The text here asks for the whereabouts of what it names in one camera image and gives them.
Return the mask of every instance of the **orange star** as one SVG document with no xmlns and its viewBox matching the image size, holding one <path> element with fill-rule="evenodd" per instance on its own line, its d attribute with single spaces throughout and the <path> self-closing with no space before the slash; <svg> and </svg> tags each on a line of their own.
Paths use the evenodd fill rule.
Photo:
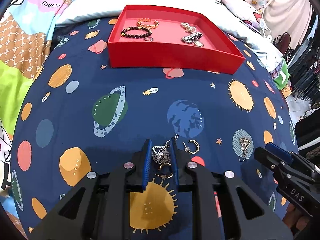
<svg viewBox="0 0 320 240">
<path fill-rule="evenodd" d="M 219 145 L 221 145 L 221 144 L 222 144 L 221 138 L 217 139 L 217 142 L 216 142 L 216 143 L 219 143 Z"/>
</svg>

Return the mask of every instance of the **planet print fabric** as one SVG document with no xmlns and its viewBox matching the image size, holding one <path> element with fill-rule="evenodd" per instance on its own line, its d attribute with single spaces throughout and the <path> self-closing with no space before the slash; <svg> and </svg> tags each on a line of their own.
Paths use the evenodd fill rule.
<svg viewBox="0 0 320 240">
<path fill-rule="evenodd" d="M 180 149 L 184 142 L 195 151 L 190 139 L 199 143 L 194 161 L 217 173 L 232 170 L 284 216 L 288 202 L 252 153 L 268 142 L 297 152 L 297 143 L 286 103 L 256 55 L 233 37 L 246 58 L 234 75 L 113 69 L 107 40 L 115 22 L 101 18 L 71 30 L 23 101 L 11 181 L 26 234 L 87 172 L 110 172 L 130 160 L 146 138 L 164 145 L 175 135 Z M 143 57 L 143 51 L 136 53 Z M 178 193 L 174 177 L 162 180 L 158 168 L 152 161 L 146 191 L 130 195 L 131 238 L 191 239 L 191 193 Z"/>
</svg>

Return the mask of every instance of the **black beaded bracelet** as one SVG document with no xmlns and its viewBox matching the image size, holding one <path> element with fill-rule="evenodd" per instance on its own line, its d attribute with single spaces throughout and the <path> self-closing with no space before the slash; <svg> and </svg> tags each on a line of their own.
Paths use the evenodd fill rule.
<svg viewBox="0 0 320 240">
<path fill-rule="evenodd" d="M 131 30 L 142 30 L 147 32 L 146 34 L 128 34 L 126 33 L 127 31 L 131 31 Z M 136 39 L 142 39 L 142 38 L 146 38 L 151 36 L 152 32 L 151 30 L 149 30 L 148 28 L 145 27 L 138 27 L 138 26 L 133 26 L 133 27 L 129 27 L 129 28 L 125 28 L 122 32 L 121 32 L 121 36 L 125 37 L 125 38 L 136 38 Z"/>
</svg>

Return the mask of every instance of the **bed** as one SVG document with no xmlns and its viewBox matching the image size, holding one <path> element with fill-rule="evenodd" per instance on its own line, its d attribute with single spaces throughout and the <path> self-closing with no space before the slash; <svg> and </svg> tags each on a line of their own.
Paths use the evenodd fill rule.
<svg viewBox="0 0 320 240">
<path fill-rule="evenodd" d="M 245 61 L 234 75 L 159 67 L 113 69 L 106 42 L 125 4 L 203 13 Z M 27 236 L 81 176 L 111 171 L 140 150 L 146 138 L 163 145 L 175 135 L 180 149 L 183 142 L 192 148 L 190 139 L 199 143 L 194 161 L 214 172 L 234 171 L 284 216 L 288 202 L 276 192 L 272 174 L 252 156 L 268 142 L 298 151 L 286 102 L 268 73 L 272 65 L 255 54 L 278 57 L 272 44 L 215 0 L 74 0 L 56 24 L 60 42 L 22 102 L 11 149 L 14 202 Z M 118 106 L 121 117 L 112 124 Z M 177 193 L 172 179 L 162 181 L 155 175 L 157 168 L 153 162 L 144 196 L 134 196 L 135 206 L 144 209 L 139 200 L 145 198 L 156 212 L 146 217 L 132 209 L 132 239 L 190 239 L 191 195 Z"/>
</svg>

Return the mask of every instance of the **beige curtain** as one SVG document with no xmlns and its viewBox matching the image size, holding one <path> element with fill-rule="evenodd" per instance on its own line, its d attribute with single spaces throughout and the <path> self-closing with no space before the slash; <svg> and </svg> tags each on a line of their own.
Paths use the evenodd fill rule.
<svg viewBox="0 0 320 240">
<path fill-rule="evenodd" d="M 306 35 L 311 15 L 312 6 L 308 0 L 273 0 L 265 9 L 263 18 L 272 37 L 288 32 L 290 47 L 295 49 Z"/>
</svg>

